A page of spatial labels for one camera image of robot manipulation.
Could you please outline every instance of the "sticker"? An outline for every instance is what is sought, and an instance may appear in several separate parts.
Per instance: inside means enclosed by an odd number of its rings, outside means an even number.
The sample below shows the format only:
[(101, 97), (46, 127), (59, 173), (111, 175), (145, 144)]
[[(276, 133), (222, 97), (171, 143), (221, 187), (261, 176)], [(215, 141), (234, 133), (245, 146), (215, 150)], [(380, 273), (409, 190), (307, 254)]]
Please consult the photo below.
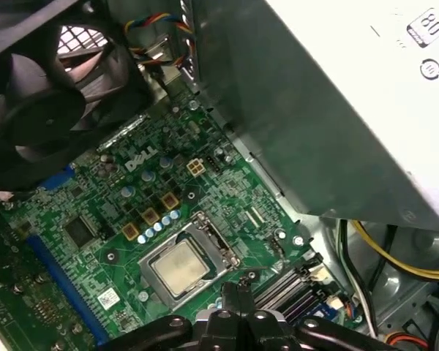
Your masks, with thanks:
[(421, 74), (428, 80), (435, 80), (439, 78), (439, 63), (432, 58), (427, 58), (421, 63), (419, 67)]
[(106, 311), (120, 301), (120, 297), (112, 287), (104, 291), (97, 299)]
[(407, 32), (425, 48), (439, 37), (439, 19), (434, 8), (430, 8), (407, 26)]

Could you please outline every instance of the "blue capacitor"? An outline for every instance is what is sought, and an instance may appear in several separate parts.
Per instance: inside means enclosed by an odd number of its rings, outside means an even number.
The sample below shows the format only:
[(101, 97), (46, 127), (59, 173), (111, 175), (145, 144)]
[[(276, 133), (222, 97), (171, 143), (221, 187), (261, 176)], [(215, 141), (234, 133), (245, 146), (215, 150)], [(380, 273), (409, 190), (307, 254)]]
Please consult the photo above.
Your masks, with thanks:
[(181, 218), (181, 212), (179, 210), (173, 210), (169, 213), (169, 217), (175, 221), (176, 219)]
[(166, 226), (166, 225), (170, 225), (170, 223), (172, 222), (172, 219), (169, 216), (164, 216), (161, 219), (161, 223)]
[(143, 181), (153, 181), (155, 177), (155, 174), (153, 172), (151, 172), (150, 170), (144, 170), (141, 173), (141, 179)]
[(142, 235), (139, 235), (139, 236), (138, 236), (137, 241), (138, 241), (139, 244), (143, 245), (143, 244), (146, 244), (146, 242), (148, 241), (148, 239), (146, 238), (146, 236), (144, 236), (144, 235), (142, 234)]
[(154, 223), (153, 229), (157, 232), (160, 232), (164, 228), (161, 222)]
[(120, 195), (122, 195), (122, 197), (131, 197), (131, 196), (135, 195), (135, 188), (131, 185), (124, 186), (120, 190)]
[(148, 228), (147, 230), (145, 230), (145, 236), (150, 239), (154, 237), (154, 229), (153, 228)]
[(161, 168), (171, 168), (173, 166), (173, 160), (167, 156), (163, 156), (160, 158), (160, 166)]

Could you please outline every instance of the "blue pcie slot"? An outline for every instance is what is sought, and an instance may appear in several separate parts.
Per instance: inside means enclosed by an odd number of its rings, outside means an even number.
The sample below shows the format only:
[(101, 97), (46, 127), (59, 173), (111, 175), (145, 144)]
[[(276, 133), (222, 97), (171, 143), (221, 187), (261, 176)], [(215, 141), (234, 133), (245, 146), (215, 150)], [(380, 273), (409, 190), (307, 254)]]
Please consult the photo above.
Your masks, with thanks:
[(47, 246), (42, 242), (42, 239), (37, 235), (30, 235), (26, 242), (34, 250), (36, 257), (45, 265), (53, 280), (60, 287), (62, 292), (67, 297), (67, 300), (81, 316), (88, 329), (93, 333), (98, 345), (105, 344), (109, 341), (109, 335), (101, 325), (99, 320), (90, 310), (86, 302), (81, 297), (80, 293), (75, 289), (73, 283), (68, 279), (64, 270), (57, 263), (53, 255), (50, 253)]

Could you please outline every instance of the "black wire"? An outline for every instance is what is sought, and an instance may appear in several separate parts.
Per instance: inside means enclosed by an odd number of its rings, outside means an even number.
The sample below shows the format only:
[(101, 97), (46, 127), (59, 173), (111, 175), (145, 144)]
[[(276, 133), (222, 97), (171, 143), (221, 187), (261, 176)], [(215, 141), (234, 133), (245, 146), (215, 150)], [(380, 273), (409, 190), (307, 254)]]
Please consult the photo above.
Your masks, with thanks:
[(353, 261), (350, 258), (350, 253), (348, 251), (348, 221), (345, 219), (342, 219), (340, 222), (340, 240), (342, 244), (342, 259), (345, 261), (346, 266), (348, 267), (348, 270), (353, 275), (354, 279), (356, 280), (356, 283), (361, 288), (361, 292), (363, 293), (364, 300), (366, 300), (367, 305), (369, 307), (369, 314), (368, 316), (370, 318), (370, 322), (372, 326), (374, 327), (375, 334), (378, 335), (378, 324), (377, 320), (375, 319), (375, 308), (374, 308), (374, 301), (372, 301), (372, 296), (367, 290), (367, 286), (365, 285), (363, 279), (359, 275), (358, 271), (356, 270), (356, 267), (353, 264)]
[(429, 332), (429, 338), (427, 341), (428, 351), (439, 350), (439, 316), (432, 324), (431, 331)]
[[(397, 232), (396, 225), (390, 225), (390, 224), (387, 225), (386, 237), (383, 241), (383, 246), (382, 246), (383, 250), (387, 253), (390, 253), (390, 249), (392, 248), (392, 244), (394, 243), (396, 232)], [(378, 283), (378, 280), (380, 278), (380, 275), (382, 274), (385, 265), (386, 265), (386, 260), (384, 260), (384, 257), (379, 257), (378, 265), (375, 268), (374, 273), (372, 274), (371, 279), (369, 280), (369, 283), (367, 283), (367, 289), (370, 292), (374, 291), (375, 285)]]

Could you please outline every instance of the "gray metal panel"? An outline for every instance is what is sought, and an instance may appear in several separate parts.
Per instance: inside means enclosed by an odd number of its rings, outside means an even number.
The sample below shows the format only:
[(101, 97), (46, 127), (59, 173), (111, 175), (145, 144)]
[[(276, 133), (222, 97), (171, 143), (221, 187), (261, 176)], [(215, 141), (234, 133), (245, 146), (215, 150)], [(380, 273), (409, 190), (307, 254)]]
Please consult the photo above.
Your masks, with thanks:
[(192, 3), (203, 90), (298, 210), (439, 230), (435, 212), (265, 1)]

